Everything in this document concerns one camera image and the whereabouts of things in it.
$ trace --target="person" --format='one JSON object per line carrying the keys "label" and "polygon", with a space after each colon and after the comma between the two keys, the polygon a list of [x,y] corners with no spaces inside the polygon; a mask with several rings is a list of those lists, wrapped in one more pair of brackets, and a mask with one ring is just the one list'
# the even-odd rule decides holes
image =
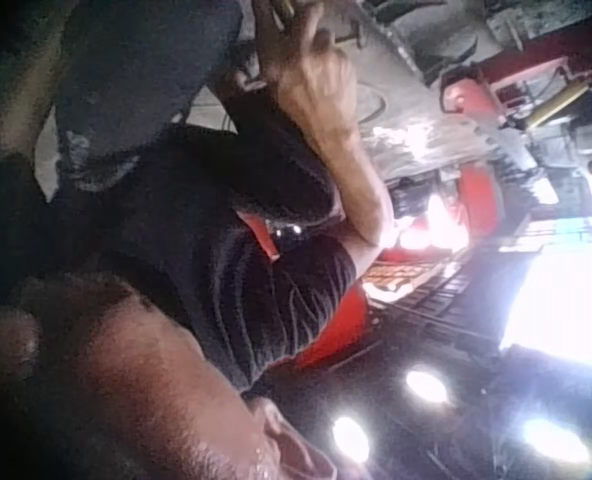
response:
{"label": "person", "polygon": [[[230,6],[216,3],[134,2],[111,31],[91,22],[100,44],[67,51],[68,31],[93,13],[78,5],[0,109],[0,444],[16,441],[25,466],[59,478],[335,476],[271,401],[246,405],[240,392],[317,336],[379,254],[391,202],[361,144],[353,67],[318,28],[321,4],[299,8],[281,30],[268,0],[253,2],[267,87],[225,102],[238,134],[160,129],[182,106],[158,90],[171,87],[167,74],[191,63],[192,77],[176,81],[195,93],[231,37],[192,45],[213,47],[196,62],[178,58],[174,43],[153,86],[140,83],[155,72],[144,66],[140,76],[134,55],[158,37],[154,53],[169,46],[167,21],[222,25]],[[87,20],[77,24],[77,12]],[[124,29],[142,42],[113,37]],[[121,54],[81,79],[89,62],[107,60],[110,40]],[[55,58],[67,64],[56,98],[64,161],[48,203],[28,158]],[[41,72],[54,75],[38,81]],[[143,90],[116,100],[116,75]],[[150,105],[152,123],[142,125]],[[346,219],[275,262],[234,211],[242,199],[316,222],[335,189]]]}

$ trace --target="black t-shirt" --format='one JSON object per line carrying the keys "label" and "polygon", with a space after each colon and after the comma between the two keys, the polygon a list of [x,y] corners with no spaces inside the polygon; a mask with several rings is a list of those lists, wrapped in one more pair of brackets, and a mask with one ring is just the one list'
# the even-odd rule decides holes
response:
{"label": "black t-shirt", "polygon": [[[230,141],[244,155],[267,154],[267,142],[226,135],[212,150],[208,137],[201,130],[167,135],[140,149],[137,166],[112,188],[65,185],[51,203],[27,162],[3,162],[0,298],[26,277],[76,271],[96,256],[99,268],[189,328],[240,390],[312,342],[355,279],[351,258],[335,239],[319,236],[272,263],[232,208],[235,179],[223,185],[209,168],[210,155],[227,155]],[[277,142],[284,153],[285,142]],[[228,172],[223,167],[221,179]]]}

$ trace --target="skin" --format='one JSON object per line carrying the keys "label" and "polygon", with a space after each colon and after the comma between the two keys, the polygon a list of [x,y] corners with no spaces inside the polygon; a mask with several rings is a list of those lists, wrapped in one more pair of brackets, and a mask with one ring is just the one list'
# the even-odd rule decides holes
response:
{"label": "skin", "polygon": [[[333,36],[318,30],[322,5],[298,10],[288,33],[279,30],[268,0],[255,0],[254,12],[263,78],[338,186],[347,220],[328,234],[341,242],[361,275],[379,254],[393,215],[360,141],[353,67],[333,47]],[[28,89],[36,89],[28,78]],[[6,111],[23,112],[13,107],[12,102]],[[12,113],[13,124],[23,125],[23,115]],[[41,117],[25,116],[27,124]],[[22,142],[14,147],[14,136],[5,137],[5,151],[28,149],[20,130],[10,131]],[[40,386],[56,378],[68,395],[97,405],[101,423],[168,478],[186,476],[188,453],[197,448],[232,468],[233,478],[303,478],[295,472],[335,477],[329,460],[274,404],[245,405],[206,361],[196,338],[137,292],[130,290],[99,313],[91,328],[80,312],[102,294],[98,284],[81,279],[21,286],[14,305],[0,306],[0,388],[22,388],[28,380]],[[48,319],[59,315],[63,321],[54,329]]]}

